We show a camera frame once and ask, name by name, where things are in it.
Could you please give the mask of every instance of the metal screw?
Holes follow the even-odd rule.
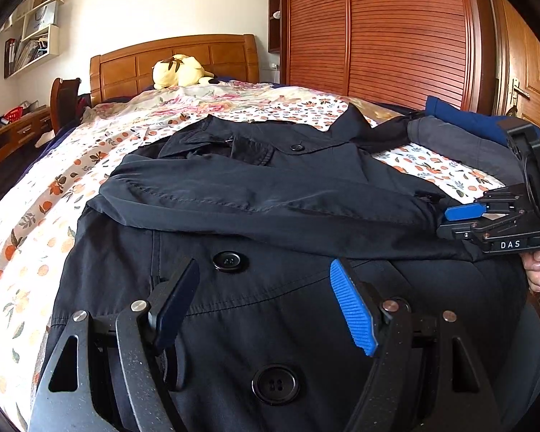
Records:
[[[387,300],[382,303],[382,308],[386,311],[394,312],[398,311],[400,305],[398,305],[398,302],[396,301]]]
[[[73,314],[72,314],[72,319],[74,321],[82,321],[86,318],[86,316],[88,315],[87,311],[85,310],[78,310],[78,311],[75,311]]]
[[[444,317],[444,320],[450,323],[456,321],[456,319],[458,318],[452,310],[445,310],[442,314],[442,317]]]
[[[132,311],[142,311],[146,308],[148,303],[146,301],[134,301],[130,308]]]

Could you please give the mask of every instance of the wooden door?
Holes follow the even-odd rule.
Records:
[[[508,0],[492,0],[499,39],[497,114],[507,113],[516,93],[517,116],[540,127],[540,42]]]

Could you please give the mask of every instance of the blue clothing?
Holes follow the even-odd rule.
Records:
[[[429,95],[426,99],[425,111],[426,115],[433,115],[447,123],[464,128],[467,132],[480,138],[507,146],[504,130],[498,126],[498,122],[506,118],[504,115],[487,116],[474,112],[459,111],[433,95]],[[540,138],[540,128],[536,127],[536,129]]]

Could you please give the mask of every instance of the blue gripper pad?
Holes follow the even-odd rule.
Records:
[[[354,343],[364,349],[367,356],[372,356],[378,347],[372,314],[339,260],[334,260],[330,265],[330,285]]]
[[[444,212],[444,217],[447,220],[476,219],[477,217],[482,216],[486,211],[486,205],[482,203],[470,203],[448,208]]]

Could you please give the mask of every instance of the stuffed toy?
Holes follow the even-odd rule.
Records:
[[[194,57],[177,54],[156,63],[152,78],[154,89],[164,89],[170,86],[207,85],[214,75],[206,71]]]

